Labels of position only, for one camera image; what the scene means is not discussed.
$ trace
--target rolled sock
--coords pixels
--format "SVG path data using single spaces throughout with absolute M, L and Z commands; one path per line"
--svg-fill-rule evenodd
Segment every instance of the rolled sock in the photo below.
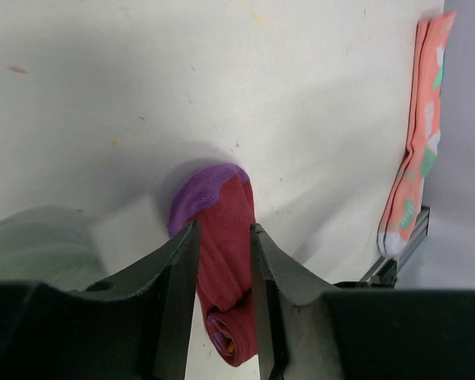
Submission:
M 206 330 L 221 357 L 237 367 L 257 353 L 249 243 L 255 215 L 245 171 L 221 164 L 193 174 L 174 198 L 169 236 L 194 219 L 201 228 L 197 293 Z

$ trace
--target green pattern on sock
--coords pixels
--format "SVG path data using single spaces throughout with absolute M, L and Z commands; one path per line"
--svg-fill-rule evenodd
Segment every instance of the green pattern on sock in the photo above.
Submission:
M 426 150 L 424 151 L 424 159 L 422 160 L 422 165 L 420 166 L 420 174 L 422 177 L 427 176 L 435 164 L 435 161 L 436 154 L 434 154 L 431 149 L 426 147 Z
M 401 216 L 399 227 L 402 229 L 409 228 L 415 218 L 415 204 L 413 200 L 407 199 L 405 201 L 405 210 Z
M 433 84 L 433 89 L 438 89 L 442 84 L 443 80 L 443 65 L 438 70 L 438 74 L 436 75 L 435 83 Z

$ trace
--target purple sock cuff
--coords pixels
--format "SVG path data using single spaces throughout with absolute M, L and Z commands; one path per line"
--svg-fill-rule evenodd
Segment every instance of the purple sock cuff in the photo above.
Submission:
M 235 175 L 243 183 L 250 181 L 248 174 L 235 164 L 213 165 L 192 174 L 174 196 L 167 223 L 169 237 L 195 214 L 217 203 L 222 186 Z

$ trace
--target gray fabric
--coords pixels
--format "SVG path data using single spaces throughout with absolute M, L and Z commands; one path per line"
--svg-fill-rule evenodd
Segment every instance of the gray fabric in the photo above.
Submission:
M 42 280 L 64 291 L 106 277 L 85 219 L 42 207 L 0 222 L 0 279 Z

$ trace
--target sock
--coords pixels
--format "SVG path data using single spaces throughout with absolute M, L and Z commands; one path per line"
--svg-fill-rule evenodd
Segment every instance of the sock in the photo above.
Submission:
M 169 236 L 194 219 L 201 228 L 197 294 L 206 330 L 221 357 L 237 367 L 257 353 L 249 241 L 255 215 L 243 169 L 214 165 L 185 182 L 171 206 Z
M 419 23 L 417 29 L 407 155 L 378 228 L 378 248 L 385 257 L 398 256 L 408 244 L 422 203 L 424 178 L 438 153 L 443 53 L 454 19 L 455 12 L 444 13 Z

